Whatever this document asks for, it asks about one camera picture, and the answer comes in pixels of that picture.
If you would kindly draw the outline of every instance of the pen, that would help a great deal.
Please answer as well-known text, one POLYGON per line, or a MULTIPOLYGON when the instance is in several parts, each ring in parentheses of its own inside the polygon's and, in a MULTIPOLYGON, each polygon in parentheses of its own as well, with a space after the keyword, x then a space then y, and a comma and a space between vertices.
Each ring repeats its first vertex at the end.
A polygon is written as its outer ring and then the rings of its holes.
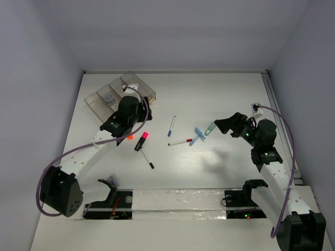
POLYGON ((170 129, 169 129, 169 133, 167 134, 168 137, 171 136, 172 128, 173 128, 175 120, 176 120, 176 116, 173 116, 173 119, 172 119, 172 122, 171 122, 171 125, 170 125, 170 129))
POLYGON ((154 169, 155 167, 153 166, 151 160, 149 159, 147 153, 145 152, 145 150, 141 147, 141 152, 143 154, 143 156, 146 158, 147 162, 149 163, 149 165, 151 166, 152 169, 154 169))
POLYGON ((191 142, 192 139, 188 139, 188 140, 180 140, 180 141, 176 141, 176 142, 172 142, 172 143, 169 143, 167 145, 179 145, 179 144, 184 144, 184 143, 187 143, 187 142, 191 142))

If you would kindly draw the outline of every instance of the gray wall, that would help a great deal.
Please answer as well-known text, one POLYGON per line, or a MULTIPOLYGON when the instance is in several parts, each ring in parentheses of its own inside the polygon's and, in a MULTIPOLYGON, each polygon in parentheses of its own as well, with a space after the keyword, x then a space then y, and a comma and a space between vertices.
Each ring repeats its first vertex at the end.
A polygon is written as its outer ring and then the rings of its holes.
POLYGON ((0 249, 30 250, 35 189, 63 150, 82 70, 47 5, 0 1, 0 249), (45 13, 46 19, 39 13, 45 13))
POLYGON ((300 172, 335 244, 335 1, 311 1, 271 68, 281 112, 293 128, 300 172))
POLYGON ((308 0, 48 2, 84 69, 263 70, 308 0))

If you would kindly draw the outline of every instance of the white table surface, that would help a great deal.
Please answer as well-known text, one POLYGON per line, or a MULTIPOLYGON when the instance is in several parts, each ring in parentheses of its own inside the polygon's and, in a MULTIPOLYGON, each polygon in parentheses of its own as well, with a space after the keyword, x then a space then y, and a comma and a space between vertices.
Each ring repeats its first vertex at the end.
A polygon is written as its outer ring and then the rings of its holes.
MULTIPOLYGON (((101 122, 90 111, 84 98, 119 76, 84 75, 65 150, 84 144, 95 135, 101 122)), ((157 93, 157 100, 151 106, 153 120, 135 135, 134 140, 125 140, 103 157, 88 173, 86 182, 116 174, 120 189, 201 189, 241 188, 245 180, 261 178, 250 158, 251 147, 243 139, 232 139, 218 129, 205 142, 198 141, 192 147, 187 144, 167 146, 169 142, 194 137, 194 127, 205 131, 211 121, 230 117, 236 111, 250 114, 251 103, 269 106, 260 74, 138 76, 157 93), (168 138, 174 115, 177 116, 176 123, 168 138), (149 132, 144 147, 155 165, 154 170, 141 153, 133 150, 143 131, 149 132)), ((274 121, 271 112, 264 113, 264 118, 274 121)), ((289 170, 279 136, 275 146, 289 170)), ((297 187, 297 190, 317 212, 310 188, 297 187)), ((271 227, 267 219, 180 220, 170 216, 160 218, 154 213, 128 221, 73 220, 42 215, 31 250, 278 251, 276 240, 270 238, 271 227)), ((324 250, 332 250, 327 236, 324 250)))
MULTIPOLYGON (((84 98, 109 84, 120 74, 85 74, 74 109, 65 150, 87 143, 102 124, 84 98)), ((203 132, 215 119, 239 111, 251 114, 251 104, 270 106, 261 74, 138 74, 156 91, 153 120, 132 141, 124 140, 88 173, 87 182, 116 174, 120 189, 153 188, 240 188, 248 179, 262 178, 250 157, 251 146, 243 139, 223 135, 216 128, 205 142, 168 146, 169 142, 193 138, 195 127, 203 132), (170 138, 172 117, 176 122, 170 138), (144 131, 149 137, 143 147, 151 158, 152 170, 134 147, 144 131)), ((272 112, 265 116, 274 121, 272 112)), ((281 139, 275 146, 287 165, 281 139)))

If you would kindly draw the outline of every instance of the plastic bin compartment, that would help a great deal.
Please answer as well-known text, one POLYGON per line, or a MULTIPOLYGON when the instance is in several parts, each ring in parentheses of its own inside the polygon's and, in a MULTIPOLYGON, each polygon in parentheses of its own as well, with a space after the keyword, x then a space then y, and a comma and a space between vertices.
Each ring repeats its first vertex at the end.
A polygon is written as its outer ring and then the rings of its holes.
POLYGON ((138 91, 143 97, 148 97, 150 104, 156 100, 156 93, 133 72, 126 72, 120 77, 120 80, 121 82, 113 81, 109 84, 109 86, 114 89, 119 95, 122 95, 124 93, 122 85, 138 84, 138 91))
POLYGON ((88 97, 84 98, 84 100, 92 112, 102 121, 102 123, 106 122, 107 119, 114 113, 111 107, 104 102, 98 93, 92 93, 88 97))
POLYGON ((121 97, 115 90, 113 90, 109 85, 105 85, 103 88, 99 89, 97 93, 114 112, 117 111, 121 97))

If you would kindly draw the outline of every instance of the blue marker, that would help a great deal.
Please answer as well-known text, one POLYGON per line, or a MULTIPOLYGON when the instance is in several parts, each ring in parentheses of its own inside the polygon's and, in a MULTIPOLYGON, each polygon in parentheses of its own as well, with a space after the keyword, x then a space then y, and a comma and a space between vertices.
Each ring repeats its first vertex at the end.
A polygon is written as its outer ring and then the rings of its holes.
POLYGON ((172 123, 171 123, 170 129, 169 129, 169 133, 167 134, 168 137, 171 136, 172 128, 173 128, 175 120, 176 120, 176 116, 173 116, 172 123))
POLYGON ((203 135, 203 133, 201 132, 201 130, 196 127, 195 129, 195 132, 197 133, 197 136, 195 136, 192 141, 189 143, 190 146, 192 146, 199 138, 201 138, 202 140, 205 140, 205 136, 203 135))

